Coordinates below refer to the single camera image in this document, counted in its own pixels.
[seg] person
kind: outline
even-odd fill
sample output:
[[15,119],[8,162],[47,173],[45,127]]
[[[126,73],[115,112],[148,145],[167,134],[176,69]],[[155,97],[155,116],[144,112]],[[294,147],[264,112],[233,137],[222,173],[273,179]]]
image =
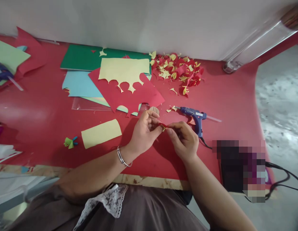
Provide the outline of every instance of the person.
[[[162,133],[157,118],[145,111],[129,144],[119,148],[127,165]],[[197,156],[199,139],[192,128],[178,122],[166,131],[211,230],[256,230]],[[9,230],[207,230],[175,190],[112,184],[125,168],[117,150],[77,167],[37,196]]]

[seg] black cable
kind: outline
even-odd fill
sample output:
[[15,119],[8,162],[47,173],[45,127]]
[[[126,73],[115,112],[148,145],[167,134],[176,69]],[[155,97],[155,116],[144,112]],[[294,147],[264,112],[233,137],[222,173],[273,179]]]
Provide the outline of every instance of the black cable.
[[281,169],[281,170],[284,170],[285,173],[287,174],[287,177],[281,181],[277,181],[275,182],[274,184],[271,185],[270,187],[270,191],[265,195],[265,200],[268,200],[270,197],[271,197],[271,194],[272,192],[274,191],[274,189],[278,186],[283,186],[283,187],[287,187],[287,188],[291,188],[291,189],[294,189],[294,190],[297,190],[297,188],[293,188],[293,187],[290,187],[290,186],[287,186],[287,185],[284,185],[284,184],[280,184],[282,182],[285,182],[287,180],[290,179],[290,175],[292,175],[295,179],[298,180],[298,177],[296,175],[294,175],[292,172],[288,171],[287,169],[284,169],[283,167],[279,166],[279,165],[276,165],[276,164],[273,164],[273,163],[270,163],[270,162],[265,162],[265,166],[266,167],[269,167],[269,168],[277,168],[277,169]]
[[204,141],[204,138],[203,138],[203,137],[201,137],[200,139],[201,139],[201,141],[203,142],[203,144],[204,144],[207,148],[212,149],[212,147],[210,147],[210,146],[207,145],[207,143]]

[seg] bracelet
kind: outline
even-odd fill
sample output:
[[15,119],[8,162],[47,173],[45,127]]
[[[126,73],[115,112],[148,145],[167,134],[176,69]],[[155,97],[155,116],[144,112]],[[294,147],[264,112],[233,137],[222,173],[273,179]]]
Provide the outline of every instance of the bracelet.
[[121,156],[121,153],[120,153],[120,149],[119,149],[120,147],[122,147],[122,146],[118,146],[118,148],[117,148],[117,154],[118,154],[118,157],[119,157],[121,163],[124,164],[124,165],[127,166],[127,167],[131,167],[132,164],[133,164],[133,161],[131,162],[130,165],[127,165],[127,164],[124,162],[124,160],[123,160],[123,158],[122,158],[122,156]]

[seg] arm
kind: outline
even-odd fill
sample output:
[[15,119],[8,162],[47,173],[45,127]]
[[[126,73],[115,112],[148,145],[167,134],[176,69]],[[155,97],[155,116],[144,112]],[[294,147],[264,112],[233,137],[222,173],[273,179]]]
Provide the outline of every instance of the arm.
[[182,159],[195,200],[211,227],[229,231],[256,230],[250,219],[197,156],[199,138],[184,122],[167,129],[177,155]]
[[[122,158],[127,164],[147,151],[161,134],[162,128],[157,126],[158,117],[159,115],[153,111],[145,111],[138,120],[130,143],[120,148]],[[119,160],[117,151],[114,150],[77,167],[55,184],[71,198],[86,199],[97,195],[125,168],[126,166]]]

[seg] floor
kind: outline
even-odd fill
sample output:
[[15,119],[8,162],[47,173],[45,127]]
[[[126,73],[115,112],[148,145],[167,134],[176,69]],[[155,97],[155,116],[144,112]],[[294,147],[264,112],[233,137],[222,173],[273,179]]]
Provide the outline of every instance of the floor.
[[[271,162],[298,176],[298,46],[259,67],[256,98]],[[286,177],[282,170],[274,174],[276,180]],[[298,188],[294,178],[285,184]],[[239,195],[233,198],[259,231],[298,231],[298,191],[279,187],[276,199],[266,203],[252,204]],[[189,209],[209,227],[195,200]]]

